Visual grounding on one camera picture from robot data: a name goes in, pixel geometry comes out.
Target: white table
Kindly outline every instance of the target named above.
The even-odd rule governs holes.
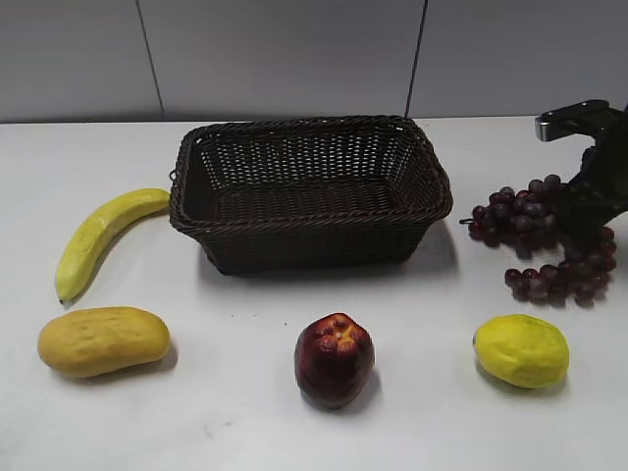
[[[571,177],[589,140],[541,143],[530,117],[419,125],[455,204],[406,265],[225,277],[166,217],[147,220],[117,243],[73,308],[158,314],[178,361],[83,382],[62,379],[36,353],[40,329],[64,313],[53,283],[61,252],[103,202],[138,187],[169,189],[180,140],[200,124],[1,126],[0,469],[623,469],[627,219],[612,224],[619,267],[593,310],[517,303],[502,273],[529,264],[473,242],[457,224],[505,184]],[[300,331],[335,311],[366,327],[376,346],[376,374],[337,414],[307,405],[292,372]],[[571,368],[562,387],[518,392],[479,374],[473,333],[506,313],[565,333]]]

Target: red apple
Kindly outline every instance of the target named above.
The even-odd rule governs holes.
[[[294,350],[296,383],[314,402],[328,408],[354,400],[374,363],[368,332],[341,312],[306,327]]]

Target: yellow banana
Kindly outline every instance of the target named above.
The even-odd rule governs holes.
[[[112,199],[91,213],[66,246],[57,267],[59,300],[69,301],[78,296],[111,240],[134,221],[168,207],[169,199],[170,193],[163,189],[138,189]]]

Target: wicker basket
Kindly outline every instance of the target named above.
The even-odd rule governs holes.
[[[224,274],[400,262],[452,205],[432,144],[396,116],[198,128],[171,179],[172,226]]]

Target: gray wall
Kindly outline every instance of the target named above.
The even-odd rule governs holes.
[[[625,0],[0,0],[0,123],[622,107],[627,18]]]

